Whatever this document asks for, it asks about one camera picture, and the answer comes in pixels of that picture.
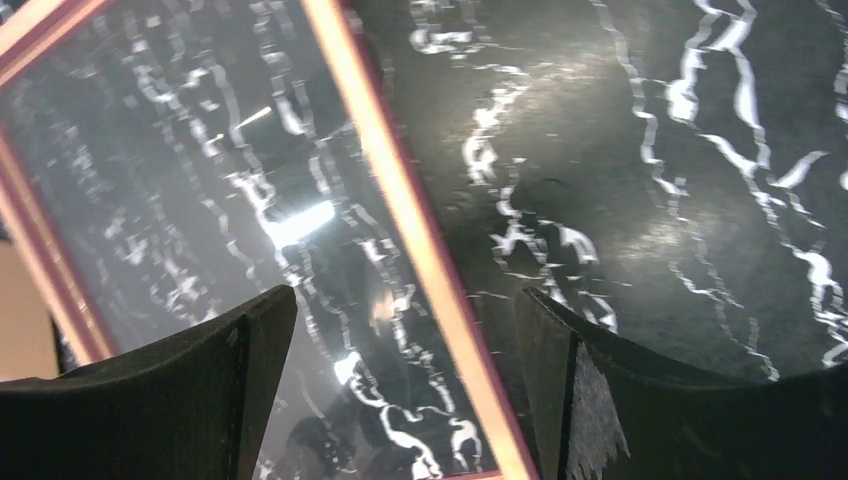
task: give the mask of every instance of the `black plastic part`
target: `black plastic part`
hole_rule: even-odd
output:
[[[748,383],[659,355],[539,291],[520,294],[516,318],[545,480],[848,475],[844,365]]]
[[[58,379],[0,383],[0,478],[250,479],[296,316],[276,287]]]

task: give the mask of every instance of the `black marble surface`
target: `black marble surface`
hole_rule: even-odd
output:
[[[527,286],[724,374],[844,360],[848,2],[354,5],[519,412]]]
[[[297,1],[118,0],[0,117],[121,351],[297,286],[257,478],[496,468]]]

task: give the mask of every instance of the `white veining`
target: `white veining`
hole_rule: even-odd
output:
[[[46,157],[47,168],[54,169],[56,175],[68,172],[91,205],[87,213],[90,225],[75,236],[75,242],[100,258],[97,271],[102,298],[98,303],[121,320],[135,322],[127,330],[137,335],[124,335],[123,341],[149,342],[154,328],[150,324],[158,321],[154,320],[157,316],[163,323],[173,319],[188,327],[234,307],[233,298],[244,300],[285,283],[296,288],[299,321],[312,340],[310,352],[320,361],[315,365],[287,365],[287,369],[297,369],[302,380],[300,388],[294,387],[301,398],[278,396],[274,409],[285,418],[292,415],[286,412],[292,402],[308,407],[331,438],[324,450],[317,452],[326,456],[323,460],[331,462],[339,475],[359,476],[350,455],[340,453],[342,439],[334,433],[338,425],[330,420],[323,400],[311,393],[310,382],[318,380],[308,378],[307,372],[316,375],[319,364],[335,373],[335,388],[352,393],[343,395],[344,402],[351,401],[349,397],[366,409],[374,409],[373,416],[379,419],[386,437],[398,449],[414,452],[414,461],[408,466],[412,477],[442,478],[445,466],[439,464],[434,452],[443,448],[451,449],[461,470],[480,472],[482,434],[469,419],[471,412],[457,407],[457,392],[451,385],[459,382],[454,379],[451,383],[447,378],[456,373],[452,369],[442,371],[452,366],[451,360],[437,358],[434,348],[429,347],[441,340],[426,333],[410,333],[413,326],[416,332],[421,332],[422,325],[437,329],[422,292],[412,283],[406,254],[395,244],[391,227],[383,223],[388,218],[385,212],[375,212],[374,207],[366,207],[354,196],[362,195],[362,179],[355,175],[350,179],[349,172],[342,173],[350,170],[348,160],[360,169],[367,165],[356,132],[349,121],[325,136],[317,131],[323,118],[316,117],[322,112],[312,104],[324,99],[315,98],[310,90],[308,81],[312,77],[301,78],[303,72],[314,72],[299,68],[289,51],[313,40],[298,36],[300,28],[292,22],[290,5],[280,0],[259,0],[249,5],[231,5],[226,0],[195,0],[189,4],[164,0],[149,7],[115,7],[93,19],[91,28],[82,34],[96,40],[96,49],[86,50],[82,43],[83,47],[73,47],[75,56],[51,59],[61,75],[92,80],[102,87],[106,100],[102,105],[98,102],[92,111],[102,109],[104,118],[154,118],[152,125],[140,127],[147,128],[149,144],[146,139],[141,146],[110,143],[111,139],[126,138],[121,129],[127,127],[109,122],[104,122],[102,136],[91,135],[90,129],[84,133],[87,124],[74,123],[82,120],[72,119],[73,114],[68,113],[72,109],[54,107],[53,100],[39,98],[38,81],[23,80],[16,86],[19,123],[35,126],[48,122],[51,135],[43,138],[51,142],[33,148],[41,152],[39,155],[58,152]],[[220,22],[216,28],[229,28],[236,15],[247,20],[248,28],[232,39],[233,50],[229,50],[230,44],[215,45],[220,39],[213,41],[209,36],[207,29],[214,22],[208,20]],[[245,43],[252,50],[238,50],[237,46]],[[248,103],[246,99],[262,97],[244,91],[239,84],[244,74],[238,70],[234,51],[255,56],[259,66],[264,63],[264,70],[257,63],[250,68],[255,70],[253,84],[268,94],[270,105]],[[306,146],[300,166],[308,167],[308,173],[289,180],[317,192],[317,202],[296,204],[297,195],[287,190],[292,183],[278,180],[294,169],[287,164],[280,166],[281,159],[264,157],[256,145],[256,132],[290,137],[296,139],[291,144]],[[104,150],[115,152],[114,158],[99,157]],[[288,152],[277,155],[292,163]],[[114,178],[110,175],[116,175],[116,170],[129,179],[131,192],[121,195],[123,192],[110,183]],[[369,192],[375,188],[364,187]],[[49,184],[45,184],[45,190],[51,193]],[[128,204],[128,198],[136,203]],[[177,205],[174,198],[184,203]],[[244,235],[246,224],[256,227],[265,238]],[[207,235],[199,242],[203,245],[187,240],[197,238],[194,228]],[[316,240],[330,229],[339,245]],[[258,242],[271,252],[269,258],[257,255]],[[108,246],[105,252],[100,251],[103,245]],[[345,298],[348,267],[339,263],[339,248],[354,257],[345,258],[345,263],[374,273],[376,280],[372,281],[382,297],[373,305],[368,304],[370,299]],[[210,251],[219,252],[221,258],[210,259]],[[227,270],[219,269],[216,277],[208,267],[210,263],[226,265]],[[113,271],[116,265],[137,272],[130,283],[136,291],[146,291],[149,301],[161,312],[136,310],[137,300],[134,305],[115,284],[122,277]],[[240,291],[233,294],[231,288]],[[173,320],[168,328],[173,328]],[[388,359],[386,354],[360,356],[355,331],[363,328],[374,330],[390,352]],[[425,379],[409,386],[412,395],[384,391],[390,387],[381,385],[381,381],[388,384],[379,373],[384,369],[377,368],[382,365],[368,365],[395,360],[406,371],[404,382]],[[397,388],[397,381],[391,385]],[[346,421],[355,424],[356,419]],[[418,438],[416,432],[424,430],[437,434]],[[272,457],[261,455],[262,478],[277,477],[276,467]]]
[[[445,31],[439,18],[443,14],[459,9],[467,30]],[[503,121],[521,96],[533,88],[533,78],[528,70],[550,66],[547,63],[533,65],[529,69],[517,65],[495,63],[475,64],[474,54],[487,48],[513,50],[498,44],[488,34],[486,26],[477,20],[477,2],[459,0],[458,2],[439,2],[436,0],[410,0],[410,14],[416,29],[409,37],[412,47],[426,55],[447,54],[455,68],[465,68],[471,72],[494,73],[499,81],[489,91],[487,105],[475,108],[471,112],[474,128],[465,139],[461,156],[465,162],[470,185],[485,189],[496,199],[495,208],[506,222],[503,234],[491,234],[493,260],[506,275],[534,280],[540,288],[556,301],[568,308],[582,313],[593,323],[611,331],[618,331],[618,317],[610,303],[602,296],[591,292],[591,282],[587,276],[568,277],[573,285],[568,290],[576,292],[577,301],[569,301],[563,293],[563,286],[556,280],[554,273],[564,267],[548,260],[550,248],[570,248],[577,253],[581,265],[595,265],[600,262],[592,240],[583,232],[546,219],[538,212],[530,212],[513,207],[511,198],[520,179],[520,165],[526,157],[501,159],[492,145],[492,139],[503,128]],[[495,166],[500,165],[508,172],[506,178],[499,178]],[[558,245],[548,245],[545,231],[553,229]],[[538,263],[534,275],[512,271],[509,256],[517,244],[525,245]]]
[[[658,122],[653,114],[645,111],[646,100],[642,88],[645,82],[652,80],[644,78],[643,73],[635,66],[637,62],[631,58],[628,51],[628,41],[615,27],[615,21],[606,4],[600,0],[590,1],[597,8],[601,25],[613,37],[618,61],[628,74],[634,97],[633,114],[646,121],[645,140],[641,148],[642,159],[645,163],[654,166],[652,176],[667,195],[664,203],[669,214],[685,225],[690,232],[692,239],[698,245],[696,257],[707,268],[713,284],[707,287],[696,286],[684,272],[679,270],[676,262],[670,262],[669,268],[689,291],[698,295],[705,295],[715,302],[716,313],[722,328],[727,332],[730,339],[745,348],[750,355],[760,358],[769,379],[776,380],[779,378],[779,372],[774,368],[771,359],[757,349],[759,337],[757,320],[750,317],[750,331],[747,342],[738,340],[725,321],[725,310],[727,308],[737,308],[744,311],[745,307],[734,298],[733,293],[725,286],[715,266],[709,262],[707,245],[699,234],[700,227],[695,225],[692,220],[682,217],[679,213],[680,202],[687,197],[685,189],[682,188],[685,186],[686,179],[682,177],[673,181],[663,179],[661,170],[663,162],[653,158],[652,146]],[[814,164],[826,156],[828,152],[810,152],[799,159],[791,169],[776,178],[776,175],[772,173],[772,152],[767,142],[767,131],[759,121],[756,77],[743,48],[743,43],[756,20],[757,11],[747,0],[737,0],[741,14],[716,8],[708,0],[692,1],[704,15],[699,22],[696,34],[687,40],[684,45],[684,53],[680,61],[680,78],[667,83],[665,98],[668,100],[668,109],[666,113],[669,119],[689,125],[693,130],[700,132],[698,135],[710,142],[716,151],[736,168],[740,179],[748,187],[752,201],[762,210],[764,219],[777,234],[781,245],[787,248],[793,256],[808,264],[809,273],[806,280],[810,284],[811,316],[816,321],[825,324],[828,333],[836,341],[836,345],[825,352],[822,362],[825,366],[833,365],[837,362],[836,358],[848,350],[846,338],[842,332],[843,322],[846,319],[842,305],[842,287],[831,278],[830,260],[821,253],[824,241],[814,243],[811,248],[798,246],[793,242],[792,233],[781,226],[782,220],[791,215],[797,215],[818,231],[826,231],[826,227],[804,207],[800,197],[793,189],[803,183]],[[819,4],[826,8],[824,2],[819,2]],[[844,33],[844,22],[842,22],[841,17],[832,10],[828,9],[828,11],[833,16],[834,21],[840,25],[840,31]],[[724,27],[724,30],[718,32],[713,41],[707,43],[707,40],[716,33],[713,28],[715,21],[720,17],[725,17],[728,20],[727,26]],[[732,108],[736,117],[750,129],[751,138],[757,151],[754,158],[746,158],[728,139],[714,133],[702,132],[697,125],[699,99],[694,91],[699,77],[704,75],[703,72],[707,68],[704,58],[707,55],[722,52],[732,55],[736,64],[739,81],[735,87]],[[837,93],[845,90],[844,71],[843,68],[837,75],[835,82]],[[844,102],[843,93],[838,97],[837,115],[841,115],[840,112],[844,111],[842,106]]]
[[[831,8],[828,0],[815,1],[819,8],[830,16],[831,22],[842,35],[842,67],[833,80],[833,92],[836,94],[834,111],[836,116],[842,120],[842,123],[848,127],[848,25],[846,25],[842,14]],[[839,184],[843,189],[848,190],[848,167],[839,176]]]

